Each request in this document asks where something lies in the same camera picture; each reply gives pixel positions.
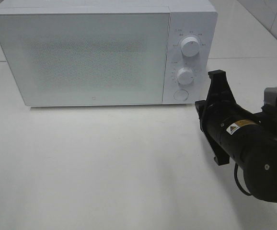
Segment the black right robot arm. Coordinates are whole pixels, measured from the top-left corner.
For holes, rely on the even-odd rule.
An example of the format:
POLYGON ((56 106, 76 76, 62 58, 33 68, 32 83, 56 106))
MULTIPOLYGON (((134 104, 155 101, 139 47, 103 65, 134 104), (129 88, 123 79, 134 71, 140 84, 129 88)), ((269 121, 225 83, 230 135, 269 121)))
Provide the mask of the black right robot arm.
POLYGON ((277 87, 265 89, 262 110, 253 114, 236 103, 225 71, 208 75, 207 98, 195 107, 214 161, 233 160, 243 171, 245 195, 277 203, 277 87))

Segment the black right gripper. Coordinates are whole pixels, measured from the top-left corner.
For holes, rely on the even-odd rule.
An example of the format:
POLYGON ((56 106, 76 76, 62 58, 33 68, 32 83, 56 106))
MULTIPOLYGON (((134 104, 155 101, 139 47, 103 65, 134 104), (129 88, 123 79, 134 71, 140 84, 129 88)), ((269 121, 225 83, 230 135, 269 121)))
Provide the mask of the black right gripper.
POLYGON ((195 103, 200 128, 214 152, 217 165, 224 165, 230 159, 236 160, 236 145, 232 142, 237 132, 236 101, 227 81, 226 72, 208 72, 211 80, 206 100, 195 103))

